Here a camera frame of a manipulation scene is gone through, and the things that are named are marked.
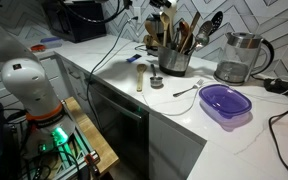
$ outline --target plastic food container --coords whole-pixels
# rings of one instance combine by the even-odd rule
[[[41,39],[41,43],[46,49],[56,48],[62,46],[62,39],[58,37],[44,38]]]
[[[226,131],[245,125],[252,120],[251,101],[225,85],[215,84],[199,91],[202,109]]]

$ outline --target purple container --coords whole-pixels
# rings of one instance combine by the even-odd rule
[[[210,85],[202,88],[199,95],[203,110],[227,131],[232,131],[252,119],[249,112],[252,108],[251,101],[228,86]]]

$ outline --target utensil holder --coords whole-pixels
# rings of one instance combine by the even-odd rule
[[[170,48],[158,47],[159,68],[165,74],[182,77],[185,76],[192,54],[181,54]]]

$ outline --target kettle handle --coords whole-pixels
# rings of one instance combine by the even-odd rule
[[[265,69],[267,69],[271,63],[274,60],[274,48],[270,42],[268,42],[266,39],[262,40],[262,44],[265,45],[265,47],[261,47],[265,51],[266,59],[262,66],[256,67],[252,70],[251,75],[255,75],[258,73],[263,72]]]

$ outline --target power strip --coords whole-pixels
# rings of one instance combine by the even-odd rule
[[[288,82],[281,79],[264,79],[264,88],[266,91],[281,94],[288,90]]]

